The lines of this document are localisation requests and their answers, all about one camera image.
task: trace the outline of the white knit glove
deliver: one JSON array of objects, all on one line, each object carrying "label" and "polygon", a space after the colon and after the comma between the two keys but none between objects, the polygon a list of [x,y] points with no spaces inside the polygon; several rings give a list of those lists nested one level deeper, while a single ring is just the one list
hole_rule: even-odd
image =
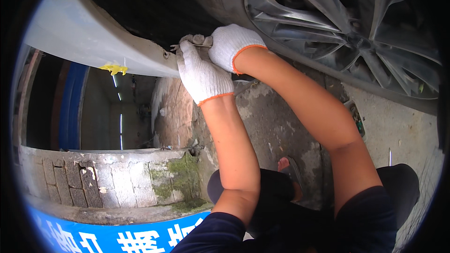
[{"label": "white knit glove", "polygon": [[208,57],[211,45],[212,37],[189,34],[180,40],[176,51],[181,81],[198,106],[208,100],[234,94],[231,74],[211,63]]},{"label": "white knit glove", "polygon": [[234,66],[234,59],[240,52],[250,47],[267,49],[259,34],[235,24],[219,27],[211,36],[214,39],[209,49],[211,61],[222,69],[237,74],[242,73]]}]

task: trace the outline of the person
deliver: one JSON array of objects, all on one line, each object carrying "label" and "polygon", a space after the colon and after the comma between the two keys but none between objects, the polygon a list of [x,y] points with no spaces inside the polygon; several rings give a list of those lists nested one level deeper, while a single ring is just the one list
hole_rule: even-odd
[{"label": "person", "polygon": [[[187,35],[176,51],[180,77],[200,106],[217,150],[219,170],[208,183],[215,204],[172,252],[392,252],[396,232],[419,197],[405,164],[378,170],[346,107],[238,25],[211,37]],[[278,171],[260,169],[233,96],[230,72],[248,74],[284,98],[328,150],[334,211],[314,211],[302,198],[293,159]],[[243,241],[245,232],[254,239]]]}]

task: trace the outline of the car tire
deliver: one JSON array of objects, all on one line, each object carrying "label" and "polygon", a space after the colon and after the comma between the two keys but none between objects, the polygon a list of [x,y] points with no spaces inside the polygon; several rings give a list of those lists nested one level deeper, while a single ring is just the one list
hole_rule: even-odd
[{"label": "car tire", "polygon": [[369,93],[384,97],[393,102],[408,106],[410,108],[431,114],[437,114],[437,99],[418,99],[414,97],[408,97],[399,93],[395,93],[384,89],[378,85],[365,82],[363,80],[357,79],[353,76],[346,75],[342,72],[334,70],[326,65],[318,63],[312,59],[309,59],[300,53],[297,53],[282,44],[274,41],[269,36],[261,32],[250,20],[245,6],[244,0],[197,0],[197,2],[202,5],[202,7],[217,20],[223,24],[238,24],[243,27],[249,28],[259,33],[263,38],[267,47],[272,51],[286,56],[290,59],[300,62],[301,64],[310,66],[316,70],[329,74],[330,76],[336,77],[341,81],[363,89]]}]

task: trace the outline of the bare foot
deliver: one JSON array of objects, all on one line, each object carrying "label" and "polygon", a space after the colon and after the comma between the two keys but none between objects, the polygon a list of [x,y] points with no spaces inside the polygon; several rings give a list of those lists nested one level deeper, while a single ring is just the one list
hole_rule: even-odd
[{"label": "bare foot", "polygon": [[[289,160],[285,157],[278,161],[278,172],[281,172],[284,168],[290,165]],[[303,192],[301,191],[301,186],[297,182],[292,182],[294,186],[294,199],[292,201],[300,201],[303,197]]]}]

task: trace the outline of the yellow tape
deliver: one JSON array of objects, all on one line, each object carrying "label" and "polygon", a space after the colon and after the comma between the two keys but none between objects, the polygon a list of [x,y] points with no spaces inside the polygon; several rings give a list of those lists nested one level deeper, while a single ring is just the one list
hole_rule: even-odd
[{"label": "yellow tape", "polygon": [[111,65],[111,63],[106,63],[105,65],[99,67],[99,69],[102,70],[108,70],[109,72],[111,72],[111,75],[115,75],[117,74],[119,71],[122,72],[122,75],[125,75],[125,73],[127,72],[128,68],[121,66],[121,65]]}]

